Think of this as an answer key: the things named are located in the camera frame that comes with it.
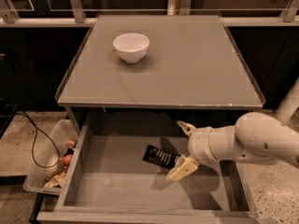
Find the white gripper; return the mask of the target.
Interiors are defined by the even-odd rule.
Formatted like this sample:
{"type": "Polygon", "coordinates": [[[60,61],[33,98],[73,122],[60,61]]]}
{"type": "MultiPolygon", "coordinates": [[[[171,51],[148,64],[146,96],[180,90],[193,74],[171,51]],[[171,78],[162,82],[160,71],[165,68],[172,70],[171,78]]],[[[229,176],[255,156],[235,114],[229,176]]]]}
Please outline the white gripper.
{"type": "Polygon", "coordinates": [[[196,129],[192,124],[182,120],[177,121],[177,125],[189,137],[188,151],[191,156],[181,155],[175,166],[168,172],[166,179],[177,182],[183,177],[195,172],[199,163],[205,166],[212,166],[215,163],[209,146],[209,136],[212,131],[211,127],[196,129]]]}

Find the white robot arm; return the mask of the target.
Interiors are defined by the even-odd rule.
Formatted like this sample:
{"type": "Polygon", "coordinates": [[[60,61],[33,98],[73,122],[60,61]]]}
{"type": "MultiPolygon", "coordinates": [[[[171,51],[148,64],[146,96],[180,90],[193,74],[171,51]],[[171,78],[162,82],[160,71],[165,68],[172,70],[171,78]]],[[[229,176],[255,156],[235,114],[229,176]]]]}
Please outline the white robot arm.
{"type": "Polygon", "coordinates": [[[272,164],[284,161],[299,168],[299,133],[279,120],[263,113],[250,112],[234,125],[221,128],[196,128],[179,121],[188,136],[187,156],[180,156],[167,174],[179,181],[203,164],[211,167],[221,161],[272,164]]]}

